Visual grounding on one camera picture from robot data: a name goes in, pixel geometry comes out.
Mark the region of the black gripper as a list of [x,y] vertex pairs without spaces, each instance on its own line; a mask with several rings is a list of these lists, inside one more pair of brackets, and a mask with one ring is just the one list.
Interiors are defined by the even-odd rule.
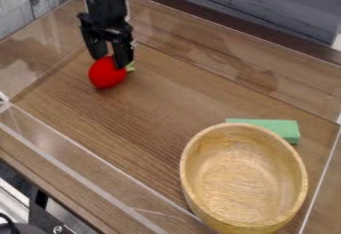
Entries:
[[109,54],[107,42],[113,42],[117,68],[125,68],[134,61],[134,27],[127,22],[127,13],[81,12],[78,18],[91,57],[95,60],[102,59]]

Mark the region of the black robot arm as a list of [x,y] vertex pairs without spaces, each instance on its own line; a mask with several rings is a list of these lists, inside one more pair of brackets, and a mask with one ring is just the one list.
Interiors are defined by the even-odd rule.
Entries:
[[118,69],[136,59],[134,27],[127,21],[129,0],[85,0],[86,12],[78,14],[81,31],[89,52],[95,60],[109,55],[107,43],[114,49]]

